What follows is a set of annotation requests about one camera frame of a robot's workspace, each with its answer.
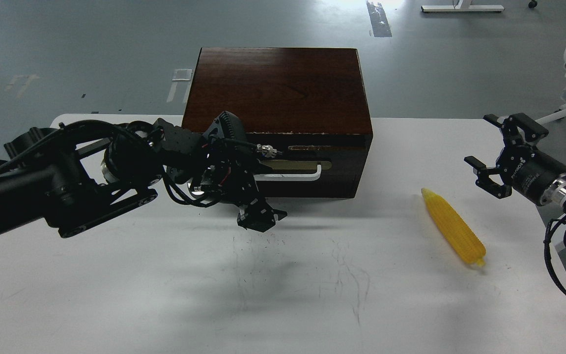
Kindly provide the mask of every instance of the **corn cob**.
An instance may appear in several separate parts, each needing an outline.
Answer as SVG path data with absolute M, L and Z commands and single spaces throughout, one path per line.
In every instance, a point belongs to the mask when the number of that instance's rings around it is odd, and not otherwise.
M 434 220 L 440 233 L 449 241 L 453 250 L 466 264 L 483 266 L 486 249 L 478 236 L 471 231 L 460 215 L 447 203 L 447 200 L 426 188 L 421 189 L 421 193 L 431 219 Z

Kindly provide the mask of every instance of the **cable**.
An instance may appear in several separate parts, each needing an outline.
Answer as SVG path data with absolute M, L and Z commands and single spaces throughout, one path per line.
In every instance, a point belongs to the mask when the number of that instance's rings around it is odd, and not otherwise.
M 119 126 L 111 124 L 111 123 L 107 123 L 105 121 L 81 120 L 81 121 L 77 121 L 75 123 L 71 123 L 70 125 L 67 125 L 67 126 L 61 128 L 59 130 L 52 132 L 52 133 L 49 133 L 46 137 L 44 137 L 40 141 L 36 142 L 36 144 L 30 146 L 26 150 L 23 150 L 20 154 L 18 154 L 14 158 L 10 159 L 9 161 L 6 161 L 5 163 L 1 164 L 0 165 L 0 174 L 5 173 L 7 171 L 10 171 L 14 166 L 21 163 L 29 155 L 36 154 L 41 148 L 43 148 L 43 147 L 45 147 L 49 144 L 53 144 L 54 141 L 56 139 L 60 138 L 62 135 L 74 135 L 76 133 L 77 129 L 89 128 L 89 126 L 92 127 L 93 125 L 97 125 L 98 127 L 101 126 L 103 128 L 107 128 L 109 131 L 111 131 L 113 133 L 124 135 L 124 137 L 126 137 L 126 139 L 129 139 L 131 142 L 133 142 L 135 144 L 141 144 L 141 147 L 145 146 L 143 144 L 141 137 L 139 137 L 137 134 L 135 134 L 133 132 L 130 132 L 130 130 L 127 130 L 125 128 L 119 127 Z M 97 131 L 94 130 L 94 131 L 92 131 L 92 134 L 95 137 L 95 135 L 101 134 L 101 131 L 98 133 Z
M 163 182 L 166 186 L 166 190 L 167 190 L 167 194 L 169 195 L 169 197 L 171 198 L 171 200 L 175 201 L 178 204 L 181 204 L 182 206 L 194 206 L 194 207 L 199 207 L 199 208 L 208 208 L 210 206 L 214 206 L 215 204 L 219 203 L 221 198 L 215 199 L 207 204 L 203 204 L 201 203 L 203 200 L 206 200 L 209 198 L 209 195 L 207 195 L 206 193 L 204 195 L 202 195 L 202 197 L 198 197 L 197 199 L 191 199 L 189 198 L 189 196 L 187 195 L 187 193 L 185 193 L 184 191 L 182 191 L 182 189 L 180 189 L 180 187 L 176 184 L 173 183 L 173 181 L 171 181 L 171 178 L 169 177 L 169 175 L 167 175 L 167 173 L 163 173 Z M 179 197 L 181 197 L 182 199 L 179 199 L 178 197 L 176 197 L 173 194 L 173 191 L 175 191 L 176 193 L 178 193 Z
M 233 145 L 241 145 L 241 146 L 247 146 L 249 148 L 256 148 L 256 144 L 248 143 L 247 141 L 241 141 L 238 139 L 222 138 L 222 141 L 224 141 L 225 143 L 231 143 Z
M 550 274 L 554 284 L 560 289 L 560 291 L 565 294 L 566 296 L 566 289 L 560 282 L 556 272 L 554 271 L 554 267 L 552 265 L 552 253 L 550 251 L 550 244 L 552 243 L 552 237 L 556 230 L 559 228 L 561 224 L 566 224 L 566 215 L 563 216 L 561 219 L 552 219 L 548 222 L 547 227 L 545 229 L 545 239 L 543 240 L 544 243 L 544 259 L 545 259 L 545 266 L 547 267 L 547 271 Z

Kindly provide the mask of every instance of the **dark wooden box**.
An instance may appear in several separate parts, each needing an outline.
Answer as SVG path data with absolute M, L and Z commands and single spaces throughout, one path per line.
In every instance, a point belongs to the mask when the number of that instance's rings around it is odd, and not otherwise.
M 286 161 L 321 161 L 316 181 L 259 181 L 268 197 L 353 198 L 372 127 L 356 49 L 203 48 L 182 127 L 204 132 L 223 111 Z M 310 173 L 313 166 L 277 173 Z

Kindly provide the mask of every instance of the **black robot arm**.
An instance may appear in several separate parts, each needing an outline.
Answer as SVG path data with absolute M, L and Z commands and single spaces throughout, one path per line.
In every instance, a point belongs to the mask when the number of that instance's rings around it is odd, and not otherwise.
M 10 160 L 0 161 L 0 234 L 44 218 L 61 237 L 74 236 L 151 202 L 158 194 L 150 186 L 160 180 L 179 204 L 235 204 L 238 224 L 248 229 L 264 232 L 287 215 L 259 193 L 253 175 L 269 171 L 257 158 L 263 148 L 248 143 L 230 112 L 204 134 L 161 118 L 121 125 L 87 120 L 32 128 L 4 147 Z M 97 183 L 81 160 L 102 151 L 106 183 Z M 185 183 L 187 192 L 178 185 Z M 134 195 L 124 197 L 129 191 Z
M 464 161 L 478 177 L 476 186 L 499 199 L 508 197 L 514 189 L 536 206 L 555 203 L 562 208 L 564 217 L 551 220 L 546 227 L 544 259 L 552 280 L 566 295 L 553 271 L 550 253 L 553 233 L 559 225 L 566 224 L 566 166 L 537 148 L 539 140 L 549 132 L 527 115 L 515 114 L 503 121 L 496 115 L 483 118 L 501 131 L 504 141 L 501 154 L 491 168 L 473 156 L 465 157 Z M 500 175 L 502 184 L 492 181 L 491 175 Z

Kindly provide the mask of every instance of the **white drawer handle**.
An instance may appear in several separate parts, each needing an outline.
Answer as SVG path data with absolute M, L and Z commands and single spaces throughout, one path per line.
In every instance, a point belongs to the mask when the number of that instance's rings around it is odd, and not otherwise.
M 316 165 L 316 173 L 310 174 L 294 174 L 294 173 L 285 173 L 285 174 L 278 174 L 272 173 L 268 175 L 255 175 L 256 181 L 315 181 L 320 178 L 320 174 L 322 173 L 322 165 Z

